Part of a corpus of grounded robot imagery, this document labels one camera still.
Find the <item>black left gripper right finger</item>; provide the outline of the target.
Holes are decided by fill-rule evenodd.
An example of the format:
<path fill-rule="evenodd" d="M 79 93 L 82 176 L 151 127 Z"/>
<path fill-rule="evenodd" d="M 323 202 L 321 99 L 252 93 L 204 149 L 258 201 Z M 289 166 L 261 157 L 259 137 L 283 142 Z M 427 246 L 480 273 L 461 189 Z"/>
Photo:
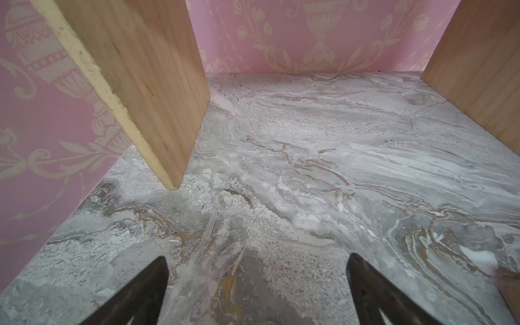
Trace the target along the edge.
<path fill-rule="evenodd" d="M 359 254 L 349 256 L 346 275 L 360 324 L 439 324 Z"/>

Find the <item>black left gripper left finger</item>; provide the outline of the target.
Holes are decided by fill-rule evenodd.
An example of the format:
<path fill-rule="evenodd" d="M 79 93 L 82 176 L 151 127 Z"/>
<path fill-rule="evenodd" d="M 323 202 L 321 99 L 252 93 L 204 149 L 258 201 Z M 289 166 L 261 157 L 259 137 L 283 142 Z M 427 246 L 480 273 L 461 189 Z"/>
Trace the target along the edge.
<path fill-rule="evenodd" d="M 157 324 L 168 280 L 167 260 L 159 256 L 82 324 Z"/>

